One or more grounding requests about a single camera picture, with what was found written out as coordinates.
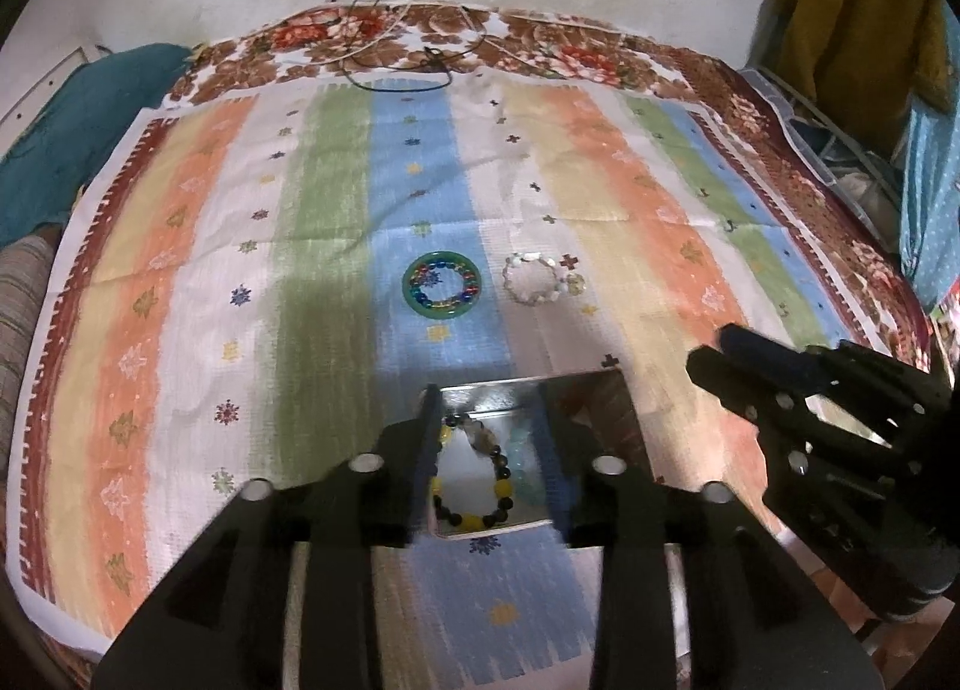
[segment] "metal screw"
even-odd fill
[[[789,455],[786,455],[786,461],[790,463],[790,468],[793,469],[793,472],[800,474],[801,476],[806,473],[806,470],[810,465],[806,455],[803,452],[798,452],[796,449],[793,450]]]
[[[240,497],[245,501],[262,501],[273,491],[274,486],[267,479],[250,479],[240,490]]]
[[[604,476],[619,476],[627,470],[627,463],[613,455],[600,455],[594,458],[593,469]]]
[[[364,452],[362,455],[353,458],[349,466],[355,473],[373,473],[383,467],[383,458],[373,452]]]
[[[708,503],[729,503],[733,500],[733,491],[723,482],[707,482],[700,494]]]

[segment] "bracelet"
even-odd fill
[[[540,263],[553,274],[553,287],[529,294],[527,292],[515,292],[514,283],[510,279],[510,271],[519,268],[524,263],[534,262]],[[523,306],[541,306],[544,303],[554,303],[565,294],[571,293],[572,284],[576,284],[577,289],[582,292],[583,278],[573,272],[565,276],[560,275],[557,270],[557,261],[544,257],[539,251],[514,252],[507,257],[507,263],[503,268],[503,289],[506,289],[512,301]],[[573,290],[574,294],[580,293],[577,289]]]
[[[477,514],[461,514],[457,511],[450,511],[443,505],[443,498],[440,496],[440,477],[435,477],[430,484],[433,494],[433,508],[438,520],[446,520],[453,527],[459,527],[463,532],[477,532],[485,527],[506,522],[510,514],[508,513],[514,507],[512,494],[514,486],[510,483],[510,468],[507,467],[507,458],[504,457],[499,444],[496,443],[496,437],[493,431],[483,425],[483,422],[477,419],[471,419],[469,416],[450,415],[443,420],[443,428],[440,429],[440,445],[445,446],[453,437],[454,429],[459,428],[467,434],[470,439],[470,445],[477,451],[483,451],[490,457],[493,463],[493,474],[496,480],[493,483],[493,494],[496,495],[496,511],[478,516]]]
[[[450,297],[431,300],[424,288],[440,284],[438,271],[442,269],[458,273],[463,285],[459,292]],[[402,286],[403,298],[410,308],[430,319],[445,319],[459,316],[473,308],[480,296],[480,271],[463,254],[434,251],[416,258],[411,263],[403,274]]]

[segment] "wrinkled cloth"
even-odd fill
[[[915,92],[950,107],[941,0],[776,0],[775,72],[845,132],[891,156]]]
[[[0,247],[45,223],[66,224],[141,108],[160,104],[189,49],[152,44],[74,70],[37,120],[0,160]]]

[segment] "green stripe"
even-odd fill
[[[370,95],[324,89],[310,105],[284,184],[272,258],[277,327],[261,367],[274,423],[267,468],[281,485],[318,479],[370,448],[373,323],[366,239]]]
[[[826,342],[817,317],[794,283],[793,277],[781,264],[770,241],[763,236],[760,222],[743,210],[727,186],[718,181],[700,152],[690,145],[689,140],[675,126],[673,119],[664,113],[656,102],[637,100],[635,97],[626,99],[644,129],[664,136],[662,140],[658,140],[659,146],[690,190],[697,193],[700,188],[709,188],[709,197],[701,198],[704,205],[720,221],[731,220],[737,225],[733,232],[724,232],[724,237],[746,260],[774,307],[788,308],[787,316],[781,313],[781,318],[794,346],[803,348],[813,343]]]

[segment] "blue fabric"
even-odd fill
[[[947,45],[960,63],[960,22],[944,3]],[[928,313],[960,275],[960,109],[944,115],[914,98],[901,208],[901,260]]]
[[[141,108],[160,105],[190,50],[153,44],[75,70],[0,160],[0,248],[46,222],[66,223]]]

